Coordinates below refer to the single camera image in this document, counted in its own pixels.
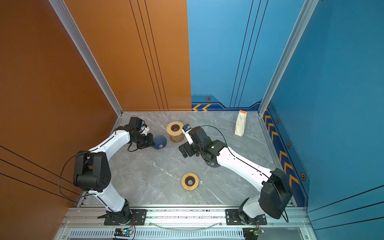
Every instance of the gray marble tabletop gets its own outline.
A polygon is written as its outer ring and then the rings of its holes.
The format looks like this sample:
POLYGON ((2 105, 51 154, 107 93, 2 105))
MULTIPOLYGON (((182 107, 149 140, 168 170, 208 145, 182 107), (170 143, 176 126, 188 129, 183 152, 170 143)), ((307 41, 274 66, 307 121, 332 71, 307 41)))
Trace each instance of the gray marble tabletop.
MULTIPOLYGON (((174 112, 125 112, 120 125, 128 124, 130 117, 145 120, 153 136, 167 138, 165 148, 152 147, 128 152, 128 144, 112 156, 109 165, 112 184, 131 205, 147 204, 202 204, 239 206, 247 197, 258 191, 245 179, 225 167, 209 167, 201 157, 183 158, 178 147, 181 143, 170 141, 166 128, 170 122, 189 123, 191 127, 212 125, 217 127, 234 151, 263 167, 275 169, 256 112, 247 114, 242 137, 234 134, 238 111, 174 111, 174 112), (199 178, 193 191, 181 185, 184 174, 192 172, 199 178)), ((223 141, 220 133, 211 127, 203 127, 214 141, 223 141)), ((83 204, 98 204, 93 196, 83 204)))

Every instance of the blue mesh cup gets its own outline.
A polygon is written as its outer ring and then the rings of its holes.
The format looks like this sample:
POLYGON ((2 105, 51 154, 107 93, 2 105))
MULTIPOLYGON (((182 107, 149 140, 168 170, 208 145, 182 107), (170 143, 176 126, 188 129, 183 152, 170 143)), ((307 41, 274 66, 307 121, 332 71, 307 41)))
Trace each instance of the blue mesh cup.
POLYGON ((167 145, 167 139, 163 135, 154 137, 153 142, 155 143, 154 149, 162 149, 167 145))

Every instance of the brown spool core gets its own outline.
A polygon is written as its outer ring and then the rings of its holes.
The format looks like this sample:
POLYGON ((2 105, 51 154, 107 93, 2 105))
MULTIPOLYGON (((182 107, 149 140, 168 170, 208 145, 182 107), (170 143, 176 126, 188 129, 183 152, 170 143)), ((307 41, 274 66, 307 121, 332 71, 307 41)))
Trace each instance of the brown spool core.
POLYGON ((177 131, 180 129, 180 126, 177 125, 177 124, 174 124, 174 125, 171 126, 170 129, 171 129, 172 131, 174 131, 174 132, 177 132, 177 131))
POLYGON ((192 176, 188 176, 188 177, 185 178, 185 181, 184 181, 184 182, 185 182, 185 184, 186 184, 188 187, 191 187, 191 186, 193 186, 193 185, 195 184, 196 180, 195 180, 194 177, 192 177, 192 176))

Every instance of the yellow chevron arrow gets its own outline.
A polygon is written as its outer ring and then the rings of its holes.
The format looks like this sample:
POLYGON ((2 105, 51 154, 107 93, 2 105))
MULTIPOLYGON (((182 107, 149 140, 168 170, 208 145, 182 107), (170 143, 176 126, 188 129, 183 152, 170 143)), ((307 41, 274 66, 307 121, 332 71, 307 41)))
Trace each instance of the yellow chevron arrow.
POLYGON ((193 110, 195 110, 196 112, 198 111, 196 108, 200 107, 201 104, 198 104, 196 105, 194 108, 192 108, 193 110))
POLYGON ((292 166, 290 164, 288 164, 287 162, 284 163, 284 172, 285 174, 287 174, 287 167, 289 167, 290 169, 293 170, 292 166))
POLYGON ((204 111, 208 111, 208 110, 207 110, 207 107, 209 107, 209 106, 211 106, 211 104, 208 104, 207 106, 203 107, 203 110, 204 110, 204 111))
POLYGON ((283 151, 280 151, 280 162, 281 162, 281 156, 282 156, 282 155, 284 155, 284 156, 288 157, 288 156, 287 156, 287 154, 286 154, 285 152, 283 152, 283 151))
POLYGON ((297 182, 297 184, 299 184, 299 181, 297 181, 297 179, 290 174, 289 175, 289 186, 292 187, 292 180, 294 180, 295 182, 297 182))
POLYGON ((277 132, 272 131, 272 142, 273 142, 273 136, 274 136, 274 135, 279 136, 279 135, 277 134, 277 132))
POLYGON ((265 125, 266 125, 266 119, 271 118, 271 116, 265 116, 265 125))
POLYGON ((268 123, 268 132, 271 132, 271 126, 274 127, 273 123, 268 123))

